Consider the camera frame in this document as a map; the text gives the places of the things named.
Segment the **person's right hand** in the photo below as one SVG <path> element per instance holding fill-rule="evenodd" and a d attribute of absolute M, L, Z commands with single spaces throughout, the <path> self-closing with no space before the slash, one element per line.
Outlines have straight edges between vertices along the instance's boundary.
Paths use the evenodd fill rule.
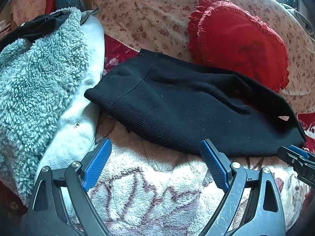
<path fill-rule="evenodd" d="M 305 195 L 305 200 L 300 213 L 302 228 L 308 231 L 314 230 L 314 188 Z"/>

